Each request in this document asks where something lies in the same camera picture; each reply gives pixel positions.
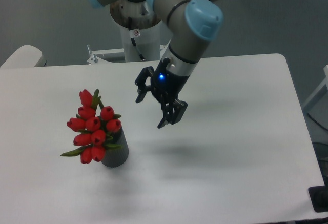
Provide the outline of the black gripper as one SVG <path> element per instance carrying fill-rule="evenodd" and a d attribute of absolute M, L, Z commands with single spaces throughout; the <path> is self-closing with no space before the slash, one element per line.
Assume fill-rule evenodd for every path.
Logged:
<path fill-rule="evenodd" d="M 169 63 L 170 60 L 166 57 L 159 62 L 155 71 L 152 66 L 145 67 L 135 80 L 135 85 L 138 86 L 136 103 L 142 102 L 146 94 L 151 91 L 161 104 L 163 118 L 157 126 L 159 129 L 165 125 L 180 122 L 188 107 L 187 102 L 178 100 L 178 94 L 189 77 L 179 76 L 167 70 Z M 149 77 L 151 78 L 151 85 L 146 85 L 146 80 Z"/>

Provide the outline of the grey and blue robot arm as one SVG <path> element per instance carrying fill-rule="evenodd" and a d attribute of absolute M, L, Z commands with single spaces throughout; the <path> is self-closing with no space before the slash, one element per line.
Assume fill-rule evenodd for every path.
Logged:
<path fill-rule="evenodd" d="M 93 7 L 104 7 L 119 0 L 89 0 Z M 163 112 L 159 127 L 179 122 L 187 103 L 178 99 L 209 43 L 222 25 L 223 13 L 217 0 L 126 0 L 130 8 L 122 8 L 131 26 L 154 15 L 164 22 L 173 36 L 157 68 L 143 68 L 135 84 L 137 102 L 151 92 Z"/>

